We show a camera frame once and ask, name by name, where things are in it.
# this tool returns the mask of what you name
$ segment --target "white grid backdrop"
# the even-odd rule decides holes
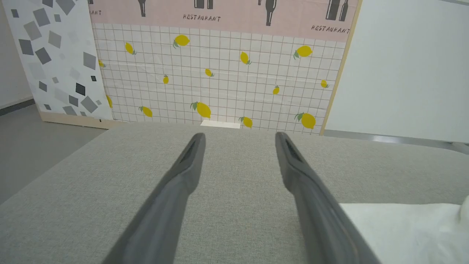
[[[210,107],[211,120],[234,123],[246,116],[252,129],[308,134],[321,130],[345,48],[336,41],[145,25],[95,23],[93,32],[116,120],[200,124],[203,118],[189,107],[198,101]],[[180,34],[190,42],[173,48]],[[136,55],[126,52],[126,42]],[[313,54],[295,60],[303,45]],[[240,61],[241,52],[252,64]],[[280,92],[273,95],[276,85]],[[295,119],[303,112],[316,118],[313,130]]]

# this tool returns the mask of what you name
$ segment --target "pink banner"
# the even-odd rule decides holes
[[[88,0],[93,23],[144,24],[346,42],[358,0]]]

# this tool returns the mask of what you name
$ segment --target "gray fabric surface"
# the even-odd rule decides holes
[[[0,263],[99,264],[191,136],[207,138],[175,263],[304,263],[274,132],[137,123],[111,129],[0,205]],[[468,156],[290,135],[339,202],[457,203]]]

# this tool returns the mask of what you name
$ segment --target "white cloth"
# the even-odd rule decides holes
[[[469,263],[469,196],[455,204],[341,204],[383,264]]]

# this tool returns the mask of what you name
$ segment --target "white wall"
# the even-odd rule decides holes
[[[469,6],[363,0],[326,129],[469,142]]]
[[[5,14],[0,1],[0,109],[32,98]]]

